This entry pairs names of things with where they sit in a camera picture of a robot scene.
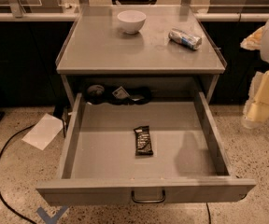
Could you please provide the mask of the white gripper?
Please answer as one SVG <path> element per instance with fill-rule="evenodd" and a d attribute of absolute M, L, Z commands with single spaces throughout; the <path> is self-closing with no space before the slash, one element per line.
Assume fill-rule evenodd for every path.
<path fill-rule="evenodd" d="M 240 44 L 242 49 L 260 50 L 262 46 L 262 31 L 260 27 Z M 269 70 L 265 73 L 257 72 L 252 79 L 248 99 L 243 109 L 242 125 L 254 129 L 269 119 Z"/>

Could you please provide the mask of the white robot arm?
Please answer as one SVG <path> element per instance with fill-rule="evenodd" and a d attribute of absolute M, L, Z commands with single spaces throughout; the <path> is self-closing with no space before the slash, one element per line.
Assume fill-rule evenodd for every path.
<path fill-rule="evenodd" d="M 269 63 L 269 19 L 263 27 L 246 37 L 240 46 L 247 50 L 257 49 L 261 59 Z M 264 73 L 255 73 L 244 106 L 242 124 L 248 129 L 254 129 L 264 124 L 268 119 L 269 70 Z"/>

